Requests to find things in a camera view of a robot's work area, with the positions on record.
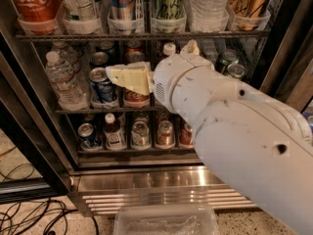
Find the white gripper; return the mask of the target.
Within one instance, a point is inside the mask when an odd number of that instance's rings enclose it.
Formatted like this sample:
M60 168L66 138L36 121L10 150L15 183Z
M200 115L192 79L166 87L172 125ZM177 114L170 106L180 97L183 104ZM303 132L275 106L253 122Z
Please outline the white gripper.
M174 113L171 97L180 78L186 72L201 66L214 71L213 62L199 56L200 48L196 40L189 40L180 53L160 61L154 75L149 62L106 67L106 73L109 80L119 87L145 96L154 92L155 98Z

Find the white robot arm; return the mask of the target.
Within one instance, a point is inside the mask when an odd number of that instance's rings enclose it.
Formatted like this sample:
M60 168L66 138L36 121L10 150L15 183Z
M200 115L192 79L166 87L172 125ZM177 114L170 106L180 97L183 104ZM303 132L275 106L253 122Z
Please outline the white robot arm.
M224 183L297 235L313 235L312 132L301 113L195 53L173 54L153 70L138 62L106 72L189 124L196 153Z

